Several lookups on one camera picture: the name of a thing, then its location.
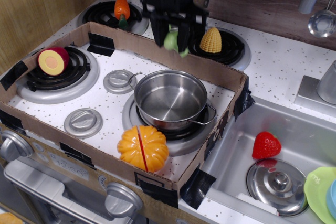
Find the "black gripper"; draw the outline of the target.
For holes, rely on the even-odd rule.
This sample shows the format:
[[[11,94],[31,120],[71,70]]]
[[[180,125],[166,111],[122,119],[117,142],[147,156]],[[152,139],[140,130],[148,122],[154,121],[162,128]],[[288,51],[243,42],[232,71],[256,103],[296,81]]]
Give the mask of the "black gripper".
[[[202,28],[206,26],[209,12],[194,0],[141,0],[143,16],[150,19],[155,43],[162,47],[169,32],[169,24],[178,24],[177,46],[181,54],[188,49],[193,37],[197,16]]]

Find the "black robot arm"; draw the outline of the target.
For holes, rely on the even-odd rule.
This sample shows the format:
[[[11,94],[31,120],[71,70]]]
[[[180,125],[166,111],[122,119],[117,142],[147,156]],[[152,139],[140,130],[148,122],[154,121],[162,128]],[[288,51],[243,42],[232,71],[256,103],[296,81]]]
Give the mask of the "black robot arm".
[[[141,0],[143,17],[150,20],[155,43],[184,57],[196,33],[205,31],[208,10],[194,0]]]

